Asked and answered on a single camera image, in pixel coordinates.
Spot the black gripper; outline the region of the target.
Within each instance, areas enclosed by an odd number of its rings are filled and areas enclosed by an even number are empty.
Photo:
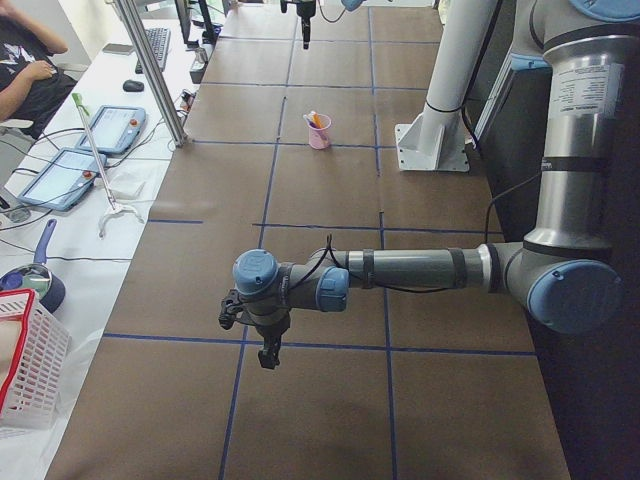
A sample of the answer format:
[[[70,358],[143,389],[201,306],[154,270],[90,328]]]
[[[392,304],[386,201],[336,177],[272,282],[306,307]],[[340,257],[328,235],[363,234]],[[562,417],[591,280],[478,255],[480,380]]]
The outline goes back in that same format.
[[[316,14],[315,0],[296,0],[296,13],[301,18],[301,34],[303,49],[307,49],[311,41],[311,18]]]
[[[271,325],[258,325],[255,327],[256,331],[265,340],[258,352],[258,360],[262,368],[273,370],[274,365],[280,365],[281,337],[290,328],[290,324],[291,321],[289,319],[281,319]]]

